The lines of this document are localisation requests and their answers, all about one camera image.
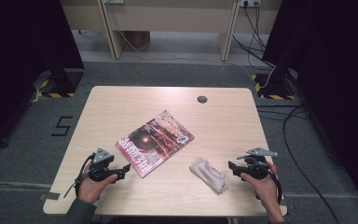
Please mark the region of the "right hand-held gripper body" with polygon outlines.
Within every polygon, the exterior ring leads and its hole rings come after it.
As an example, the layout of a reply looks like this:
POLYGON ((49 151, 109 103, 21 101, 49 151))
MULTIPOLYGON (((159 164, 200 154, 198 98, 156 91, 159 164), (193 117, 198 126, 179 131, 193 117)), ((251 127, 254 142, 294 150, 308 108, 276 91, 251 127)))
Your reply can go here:
POLYGON ((242 169, 251 177, 261 180, 269 174, 267 156, 277 157, 278 153, 262 147, 248 149, 246 155, 239 157, 239 160, 244 160, 246 166, 240 166, 238 170, 242 169))

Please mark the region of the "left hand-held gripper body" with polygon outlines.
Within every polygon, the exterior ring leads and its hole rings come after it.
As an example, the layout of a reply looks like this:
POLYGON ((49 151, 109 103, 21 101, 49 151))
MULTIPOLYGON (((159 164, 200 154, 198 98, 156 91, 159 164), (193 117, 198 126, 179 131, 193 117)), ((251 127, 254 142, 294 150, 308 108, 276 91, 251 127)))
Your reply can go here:
POLYGON ((94 153, 89 167, 89 178, 96 182, 105 180, 108 176, 116 174, 117 170, 109 170, 109 164, 114 160, 114 155, 102 148, 94 153))

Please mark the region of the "white cloth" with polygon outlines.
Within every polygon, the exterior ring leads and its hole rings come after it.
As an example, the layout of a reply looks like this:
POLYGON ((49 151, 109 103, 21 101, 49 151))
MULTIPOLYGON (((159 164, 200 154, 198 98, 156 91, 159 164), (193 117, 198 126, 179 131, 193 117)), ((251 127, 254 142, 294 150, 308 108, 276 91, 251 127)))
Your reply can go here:
POLYGON ((197 158, 189 166, 189 170, 216 194, 222 194, 227 189, 226 176, 212 167, 207 160, 197 158))

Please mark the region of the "glossy illustrated magazine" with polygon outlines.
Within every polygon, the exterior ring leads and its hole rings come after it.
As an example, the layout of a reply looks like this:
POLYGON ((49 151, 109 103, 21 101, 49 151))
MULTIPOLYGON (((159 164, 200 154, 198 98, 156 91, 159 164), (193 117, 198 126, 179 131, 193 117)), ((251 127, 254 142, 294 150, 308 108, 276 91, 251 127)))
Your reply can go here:
POLYGON ((164 110, 119 139, 116 146, 138 175, 144 178, 194 139, 185 126, 164 110))

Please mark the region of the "person's right hand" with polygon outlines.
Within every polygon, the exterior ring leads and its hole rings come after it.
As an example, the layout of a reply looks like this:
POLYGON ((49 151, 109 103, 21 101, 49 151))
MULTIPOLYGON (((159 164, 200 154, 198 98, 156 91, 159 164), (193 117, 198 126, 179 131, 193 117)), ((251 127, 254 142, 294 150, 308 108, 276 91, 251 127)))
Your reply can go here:
POLYGON ((279 204, 277 186, 270 175, 258 180, 246 173, 242 173, 241 178, 247 181, 254 188, 254 193, 260 199, 262 205, 263 203, 279 204))

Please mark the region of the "person's left hand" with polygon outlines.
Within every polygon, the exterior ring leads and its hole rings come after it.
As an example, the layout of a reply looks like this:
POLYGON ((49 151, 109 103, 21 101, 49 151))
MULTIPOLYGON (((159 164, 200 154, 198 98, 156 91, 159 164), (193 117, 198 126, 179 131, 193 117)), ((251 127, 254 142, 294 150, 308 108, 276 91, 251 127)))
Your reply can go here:
POLYGON ((89 175, 84 175, 81 180, 77 198, 85 203, 94 204, 100 198, 103 190, 116 180, 116 174, 110 175, 100 182, 90 179, 89 175))

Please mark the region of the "stand base with striped tape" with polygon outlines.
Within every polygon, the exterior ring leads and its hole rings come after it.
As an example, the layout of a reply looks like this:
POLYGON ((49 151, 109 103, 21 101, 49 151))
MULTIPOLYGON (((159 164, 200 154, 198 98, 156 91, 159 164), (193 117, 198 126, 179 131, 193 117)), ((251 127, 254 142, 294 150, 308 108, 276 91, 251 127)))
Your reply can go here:
POLYGON ((276 76, 275 71, 252 75, 255 91, 259 98, 274 100, 295 100, 295 94, 285 76, 276 76))
POLYGON ((42 72, 34 83, 37 97, 72 98, 84 75, 83 69, 64 68, 63 75, 53 75, 49 70, 42 72))

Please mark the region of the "black curtain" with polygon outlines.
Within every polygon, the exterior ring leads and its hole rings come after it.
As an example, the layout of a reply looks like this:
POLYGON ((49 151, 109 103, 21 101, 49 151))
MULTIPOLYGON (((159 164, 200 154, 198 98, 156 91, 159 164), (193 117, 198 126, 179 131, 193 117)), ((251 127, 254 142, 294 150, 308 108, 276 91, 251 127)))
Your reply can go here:
POLYGON ((282 0, 265 60, 297 83, 358 190, 358 0, 282 0))
POLYGON ((60 0, 0 0, 0 139, 38 75, 82 66, 60 0))

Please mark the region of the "brown cardboard box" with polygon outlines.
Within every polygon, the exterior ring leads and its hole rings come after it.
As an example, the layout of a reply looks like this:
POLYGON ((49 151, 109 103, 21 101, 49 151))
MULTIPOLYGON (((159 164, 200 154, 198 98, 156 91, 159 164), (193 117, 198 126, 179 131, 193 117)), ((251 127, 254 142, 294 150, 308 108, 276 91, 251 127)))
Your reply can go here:
POLYGON ((124 35, 130 44, 137 49, 150 42, 150 33, 147 31, 126 31, 124 35))

